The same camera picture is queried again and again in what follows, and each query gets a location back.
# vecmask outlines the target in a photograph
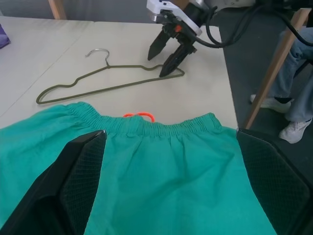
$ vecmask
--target white sneaker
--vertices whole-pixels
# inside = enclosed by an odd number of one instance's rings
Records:
[[[310,121],[305,122],[293,122],[279,133],[279,138],[288,141],[289,143],[297,143],[302,139],[304,130],[310,125]]]
[[[251,103],[254,101],[254,99],[255,99],[255,94],[252,94],[250,96]],[[285,114],[286,112],[288,112],[290,106],[291,106],[291,101],[289,101],[286,104],[282,104],[278,102],[275,98],[270,98],[270,97],[265,98],[261,104],[261,108],[272,109],[282,114]]]

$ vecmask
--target table surface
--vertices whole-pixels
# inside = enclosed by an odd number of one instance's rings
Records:
[[[208,40],[203,28],[202,39]],[[120,117],[125,113],[149,112],[157,122],[172,124],[214,113],[224,126],[237,128],[230,84],[222,49],[211,49],[195,43],[198,51],[189,55],[180,68],[184,77],[150,82],[119,90],[109,91],[47,105],[35,100],[44,89],[56,84],[70,84],[77,77],[105,66],[105,52],[85,54],[95,48],[110,51],[111,65],[162,64],[179,46],[171,39],[164,50],[151,61],[148,50],[161,31],[159,24],[143,23],[91,23],[83,35],[55,62],[32,86],[0,117],[0,128],[28,118],[54,104],[84,101],[102,115]],[[219,39],[217,27],[212,34]],[[81,80],[75,87],[56,89],[44,100],[84,93],[143,79],[158,77],[160,70],[109,69]]]
[[[0,16],[0,24],[12,42],[0,49],[0,116],[91,23]]]

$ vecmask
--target gray floor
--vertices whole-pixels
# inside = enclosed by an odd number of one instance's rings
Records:
[[[232,31],[239,15],[240,13],[234,11],[225,11],[220,12],[214,19],[213,24],[220,27],[223,40]],[[242,39],[237,44],[224,49],[239,126],[242,126],[250,110],[249,96],[257,92],[270,64],[278,36],[284,29],[285,26],[279,19],[269,15],[258,15]],[[296,97],[305,85],[311,70],[311,65],[307,66],[295,79],[292,97]],[[251,129],[278,136],[287,124],[283,115],[262,109]],[[312,143],[313,125],[307,128],[299,143],[289,144],[286,141],[279,141],[278,145],[313,184]]]

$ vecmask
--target green shorts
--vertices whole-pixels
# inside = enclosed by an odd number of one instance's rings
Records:
[[[108,133],[86,235],[274,235],[236,131],[213,114],[180,124],[58,105],[0,130],[0,227],[65,144]]]

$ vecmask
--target green wire hanger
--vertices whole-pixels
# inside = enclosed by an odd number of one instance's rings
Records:
[[[98,49],[94,49],[94,50],[90,51],[86,55],[86,57],[89,57],[91,54],[93,54],[96,51],[105,51],[108,54],[107,57],[105,58],[105,61],[106,61],[106,64],[107,64],[105,67],[100,68],[98,70],[95,70],[93,72],[87,73],[87,74],[85,74],[83,76],[80,76],[80,77],[76,78],[76,80],[72,84],[70,84],[70,85],[59,84],[59,85],[55,85],[55,86],[52,86],[52,87],[49,87],[49,88],[45,89],[37,97],[36,103],[37,104],[48,104],[48,103],[53,103],[53,102],[57,102],[57,101],[73,99],[73,98],[77,98],[77,97],[81,97],[81,96],[85,96],[85,95],[96,94],[96,93],[101,93],[101,92],[107,92],[107,91],[110,91],[110,90],[115,90],[115,89],[124,88],[124,87],[130,87],[130,86],[139,85],[139,84],[143,84],[143,83],[147,83],[147,82],[154,82],[154,81],[160,81],[160,80],[165,80],[165,79],[170,79],[170,78],[175,78],[175,77],[182,77],[182,76],[185,75],[185,72],[183,70],[177,68],[176,70],[178,70],[180,73],[176,74],[176,75],[169,75],[169,76],[166,76],[166,77],[157,77],[157,78],[147,79],[147,80],[143,80],[143,81],[132,82],[132,83],[124,84],[124,85],[103,88],[103,89],[99,89],[99,90],[96,90],[96,91],[91,91],[91,92],[86,92],[86,93],[81,93],[81,94],[75,94],[75,95],[62,97],[62,98],[58,98],[58,99],[42,101],[43,96],[45,96],[51,90],[59,88],[59,87],[64,87],[64,88],[73,87],[73,86],[75,86],[78,83],[79,80],[81,80],[83,78],[86,78],[86,77],[89,77],[89,76],[91,76],[91,75],[93,75],[95,73],[98,73],[98,72],[106,70],[106,69],[112,69],[112,68],[141,68],[141,69],[146,70],[146,71],[153,71],[156,68],[159,68],[159,67],[163,66],[163,65],[156,65],[156,66],[154,66],[152,68],[147,68],[147,67],[142,66],[142,65],[109,65],[108,57],[110,55],[110,52],[108,50],[102,49],[102,48],[98,48]]]

